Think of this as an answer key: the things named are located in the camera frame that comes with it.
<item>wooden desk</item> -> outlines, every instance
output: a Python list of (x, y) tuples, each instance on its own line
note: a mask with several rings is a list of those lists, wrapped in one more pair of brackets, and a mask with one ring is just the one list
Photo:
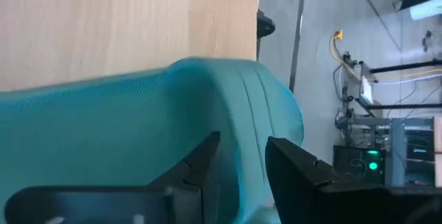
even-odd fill
[(255, 59), (256, 0), (0, 0), (0, 91)]

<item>electrical equipment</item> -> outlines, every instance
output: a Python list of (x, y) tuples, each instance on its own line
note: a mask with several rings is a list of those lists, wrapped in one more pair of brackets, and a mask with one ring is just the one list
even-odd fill
[(385, 151), (335, 145), (333, 166), (360, 181), (385, 184)]

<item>yellow cable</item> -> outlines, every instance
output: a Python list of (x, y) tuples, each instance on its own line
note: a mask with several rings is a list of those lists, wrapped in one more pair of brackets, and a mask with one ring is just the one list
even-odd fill
[[(361, 80), (361, 78), (353, 71), (352, 68), (350, 68), (340, 57), (338, 54), (336, 54), (332, 48), (333, 46), (333, 40), (335, 39), (340, 39), (340, 37), (337, 35), (335, 35), (334, 37), (332, 37), (330, 39), (330, 43), (329, 43), (329, 49), (330, 49), (330, 53), (333, 56), (334, 59), (338, 60), (352, 75), (354, 75), (355, 78), (357, 78), (358, 80)], [(434, 72), (442, 72), (442, 68), (435, 68), (435, 69), (431, 69), (428, 71), (423, 71), (423, 72), (416, 72), (416, 73), (410, 73), (407, 75), (395, 75), (395, 76), (382, 76), (381, 79), (385, 79), (385, 78), (389, 78), (389, 79), (400, 79), (400, 78), (404, 78), (404, 77), (413, 77), (416, 75), (425, 75), (428, 73), (434, 73)]]

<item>green power light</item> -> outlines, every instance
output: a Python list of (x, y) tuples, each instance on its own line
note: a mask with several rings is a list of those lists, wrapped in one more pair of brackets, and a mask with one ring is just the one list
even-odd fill
[(378, 155), (379, 151), (367, 151), (368, 154)]
[(375, 162), (371, 162), (368, 167), (372, 170), (378, 169), (378, 164)]

